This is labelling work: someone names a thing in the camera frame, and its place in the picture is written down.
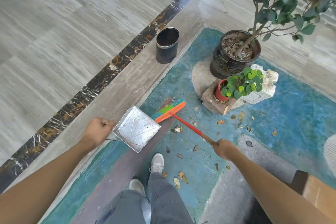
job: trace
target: person's legs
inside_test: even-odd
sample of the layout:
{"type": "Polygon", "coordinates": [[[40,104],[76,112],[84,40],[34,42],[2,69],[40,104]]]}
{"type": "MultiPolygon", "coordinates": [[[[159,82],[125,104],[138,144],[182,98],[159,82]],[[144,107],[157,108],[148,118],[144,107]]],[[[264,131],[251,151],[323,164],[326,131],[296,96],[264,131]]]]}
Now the person's legs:
{"type": "Polygon", "coordinates": [[[148,188],[152,194],[151,224],[193,223],[177,189],[166,178],[162,177],[163,167],[162,154],[155,154],[148,180],[148,188]]]}
{"type": "Polygon", "coordinates": [[[141,182],[133,179],[129,190],[119,192],[106,205],[96,224],[145,224],[142,205],[147,201],[145,189],[141,182]]]}

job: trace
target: metal dustpan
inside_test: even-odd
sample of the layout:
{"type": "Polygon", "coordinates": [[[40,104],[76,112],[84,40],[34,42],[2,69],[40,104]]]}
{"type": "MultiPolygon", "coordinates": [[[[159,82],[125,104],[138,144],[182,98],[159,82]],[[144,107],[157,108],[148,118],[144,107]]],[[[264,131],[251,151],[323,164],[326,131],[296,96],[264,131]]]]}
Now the metal dustpan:
{"type": "Polygon", "coordinates": [[[151,117],[133,106],[127,110],[112,132],[135,152],[139,152],[160,128],[151,117]]]}

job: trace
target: gray sneaker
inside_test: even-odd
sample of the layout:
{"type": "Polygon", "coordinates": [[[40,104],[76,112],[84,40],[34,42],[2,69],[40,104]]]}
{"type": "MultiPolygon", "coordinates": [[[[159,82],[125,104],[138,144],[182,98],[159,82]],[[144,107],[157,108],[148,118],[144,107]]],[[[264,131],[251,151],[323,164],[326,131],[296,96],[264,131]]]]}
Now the gray sneaker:
{"type": "Polygon", "coordinates": [[[161,153],[157,153],[152,158],[152,164],[150,166],[149,171],[151,173],[160,173],[162,174],[163,167],[165,165],[165,161],[161,153]]]}
{"type": "Polygon", "coordinates": [[[131,182],[129,183],[129,189],[135,190],[143,195],[145,195],[145,188],[142,185],[141,181],[138,179],[132,179],[131,182]]]}

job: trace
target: hand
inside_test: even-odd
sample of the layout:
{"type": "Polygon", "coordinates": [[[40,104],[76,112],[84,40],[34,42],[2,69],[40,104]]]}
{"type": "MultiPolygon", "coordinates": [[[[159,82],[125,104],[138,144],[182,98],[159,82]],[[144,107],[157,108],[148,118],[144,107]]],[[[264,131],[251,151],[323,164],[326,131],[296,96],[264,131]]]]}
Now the hand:
{"type": "Polygon", "coordinates": [[[87,125],[81,141],[88,143],[92,146],[92,149],[94,149],[103,143],[111,133],[115,124],[116,123],[113,120],[95,117],[87,125]]]}
{"type": "Polygon", "coordinates": [[[214,145],[213,149],[215,153],[226,160],[231,160],[231,156],[239,151],[236,146],[233,145],[231,141],[221,139],[217,141],[218,145],[214,145]]]}

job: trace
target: red pot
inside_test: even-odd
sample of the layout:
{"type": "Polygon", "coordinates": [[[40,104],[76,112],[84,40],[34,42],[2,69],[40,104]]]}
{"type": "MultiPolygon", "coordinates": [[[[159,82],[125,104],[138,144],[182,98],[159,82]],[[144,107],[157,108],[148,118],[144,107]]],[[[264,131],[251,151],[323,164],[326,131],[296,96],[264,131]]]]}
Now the red pot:
{"type": "Polygon", "coordinates": [[[221,84],[222,84],[223,82],[225,82],[225,81],[226,81],[226,79],[221,80],[221,82],[218,84],[218,87],[217,87],[217,89],[216,89],[216,91],[215,91],[215,96],[216,96],[216,98],[217,98],[218,100],[220,100],[220,101],[228,101],[228,100],[229,100],[229,98],[223,96],[223,95],[222,95],[222,92],[221,92],[221,84]]]}

